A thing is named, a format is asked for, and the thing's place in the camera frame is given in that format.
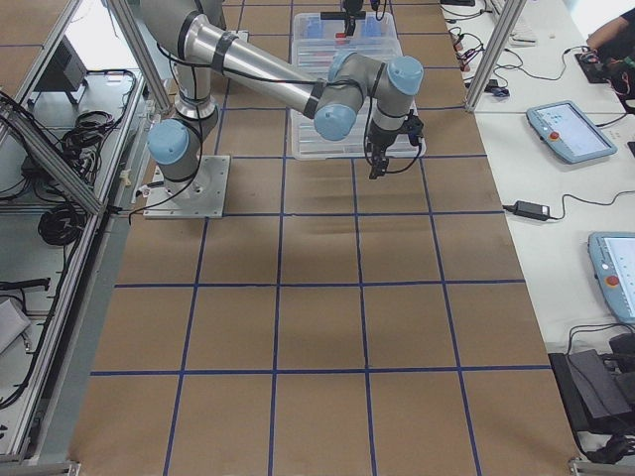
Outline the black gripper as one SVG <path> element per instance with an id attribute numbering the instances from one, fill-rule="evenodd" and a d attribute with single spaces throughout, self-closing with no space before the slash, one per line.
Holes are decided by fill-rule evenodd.
<path id="1" fill-rule="evenodd" d="M 387 150 L 399 136 L 406 136 L 412 147 L 423 151 L 424 123 L 415 109 L 410 109 L 403 116 L 392 116 L 381 109 L 374 109 L 365 132 L 365 152 L 371 154 L 370 179 L 384 177 L 388 171 Z"/>
<path id="2" fill-rule="evenodd" d="M 365 12 L 363 11 L 363 0 L 341 0 L 340 5 L 342 11 L 346 16 L 345 21 L 345 34 L 347 37 L 352 37 L 356 28 L 356 20 L 355 18 L 363 18 L 365 16 Z"/>

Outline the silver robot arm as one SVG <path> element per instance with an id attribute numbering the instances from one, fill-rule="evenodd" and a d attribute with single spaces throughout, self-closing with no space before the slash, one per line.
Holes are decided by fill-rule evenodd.
<path id="1" fill-rule="evenodd" d="M 398 136 L 423 148 L 423 123 L 411 108 L 424 77 L 417 59 L 380 61 L 344 51 L 335 55 L 327 78 L 314 78 L 226 30 L 219 1 L 143 1 L 140 13 L 160 52 L 177 67 L 177 114 L 201 138 L 217 122 L 210 79 L 216 73 L 302 113 L 332 142 L 350 133 L 369 101 L 363 153 L 371 179 L 389 173 L 387 151 Z"/>

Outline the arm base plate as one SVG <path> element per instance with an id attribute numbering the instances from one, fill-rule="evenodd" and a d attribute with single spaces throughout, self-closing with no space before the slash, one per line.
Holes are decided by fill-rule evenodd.
<path id="1" fill-rule="evenodd" d="M 155 166 L 154 181 L 163 184 L 149 190 L 143 215 L 149 219 L 221 218 L 230 169 L 230 156 L 203 155 L 193 182 L 178 196 L 188 182 L 181 185 L 165 181 Z"/>

